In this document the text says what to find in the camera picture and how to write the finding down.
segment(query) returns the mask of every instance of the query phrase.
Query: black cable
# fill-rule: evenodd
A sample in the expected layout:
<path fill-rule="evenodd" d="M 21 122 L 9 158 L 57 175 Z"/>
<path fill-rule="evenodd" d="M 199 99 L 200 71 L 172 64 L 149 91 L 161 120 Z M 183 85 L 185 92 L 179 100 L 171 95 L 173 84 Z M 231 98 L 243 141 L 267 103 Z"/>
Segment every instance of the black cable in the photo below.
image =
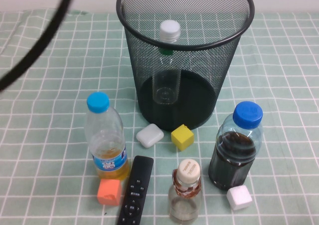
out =
<path fill-rule="evenodd" d="M 55 12 L 50 24 L 39 40 L 25 55 L 25 57 L 22 58 L 22 60 L 20 60 L 16 66 L 14 66 L 13 69 L 0 79 L 0 92 L 4 91 L 17 79 L 19 79 L 19 77 L 22 76 L 44 52 L 45 48 L 49 45 L 55 33 L 59 29 L 64 16 L 68 11 L 71 1 L 72 0 L 61 0 L 59 8 Z"/>

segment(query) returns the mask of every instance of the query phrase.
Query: small glass bottle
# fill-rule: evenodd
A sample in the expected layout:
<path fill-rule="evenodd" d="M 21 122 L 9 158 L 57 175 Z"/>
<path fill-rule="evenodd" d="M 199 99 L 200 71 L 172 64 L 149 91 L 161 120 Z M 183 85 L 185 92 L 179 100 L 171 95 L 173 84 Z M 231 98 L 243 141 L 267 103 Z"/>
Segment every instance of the small glass bottle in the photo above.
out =
<path fill-rule="evenodd" d="M 216 187 L 228 190 L 245 182 L 261 147 L 262 117 L 258 104 L 244 101 L 220 126 L 208 168 L 209 178 Z"/>
<path fill-rule="evenodd" d="M 100 179 L 123 180 L 130 166 L 127 159 L 123 124 L 110 106 L 109 97 L 95 92 L 87 99 L 89 111 L 84 126 L 85 137 Z"/>
<path fill-rule="evenodd" d="M 173 185 L 168 192 L 170 218 L 179 224 L 188 224 L 198 217 L 202 203 L 200 166 L 193 159 L 183 160 L 173 170 Z"/>

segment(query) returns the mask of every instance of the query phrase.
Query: white bottle cap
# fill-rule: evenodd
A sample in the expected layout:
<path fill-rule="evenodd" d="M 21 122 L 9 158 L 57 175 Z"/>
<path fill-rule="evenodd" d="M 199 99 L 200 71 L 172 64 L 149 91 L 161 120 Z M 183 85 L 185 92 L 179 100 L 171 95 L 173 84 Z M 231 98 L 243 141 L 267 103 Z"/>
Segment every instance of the white bottle cap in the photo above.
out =
<path fill-rule="evenodd" d="M 179 40 L 180 25 L 175 20 L 165 20 L 159 27 L 160 41 L 174 43 Z"/>
<path fill-rule="evenodd" d="M 184 159 L 177 169 L 178 179 L 185 184 L 194 184 L 200 177 L 200 166 L 194 159 Z"/>

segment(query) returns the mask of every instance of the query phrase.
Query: bottle cap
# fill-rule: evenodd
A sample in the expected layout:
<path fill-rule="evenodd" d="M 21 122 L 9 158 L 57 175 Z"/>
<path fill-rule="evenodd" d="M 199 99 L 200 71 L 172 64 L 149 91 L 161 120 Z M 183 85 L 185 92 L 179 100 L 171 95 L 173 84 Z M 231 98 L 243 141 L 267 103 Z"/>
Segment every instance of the bottle cap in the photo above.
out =
<path fill-rule="evenodd" d="M 174 43 L 179 40 L 180 25 L 175 20 L 165 20 L 159 27 L 160 41 Z"/>
<path fill-rule="evenodd" d="M 257 128 L 263 118 L 261 107 L 250 101 L 237 104 L 233 113 L 233 120 L 237 126 L 243 129 Z"/>
<path fill-rule="evenodd" d="M 103 92 L 94 92 L 86 100 L 91 112 L 99 114 L 105 112 L 110 107 L 110 100 Z"/>
<path fill-rule="evenodd" d="M 185 184 L 193 184 L 200 177 L 200 166 L 194 159 L 184 159 L 177 168 L 178 179 Z"/>

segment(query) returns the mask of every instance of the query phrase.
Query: black mesh wastebasket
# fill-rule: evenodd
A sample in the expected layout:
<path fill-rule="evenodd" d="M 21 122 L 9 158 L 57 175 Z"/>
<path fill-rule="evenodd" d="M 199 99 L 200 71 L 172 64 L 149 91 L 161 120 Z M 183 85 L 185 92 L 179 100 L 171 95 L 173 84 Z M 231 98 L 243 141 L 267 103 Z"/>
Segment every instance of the black mesh wastebasket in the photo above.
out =
<path fill-rule="evenodd" d="M 194 129 L 205 123 L 240 36 L 253 20 L 253 1 L 117 0 L 116 9 L 125 28 L 143 116 L 168 131 L 181 124 Z M 179 44 L 159 41 L 160 24 L 168 19 L 180 24 Z M 159 73 L 177 84 L 175 102 L 153 99 Z"/>

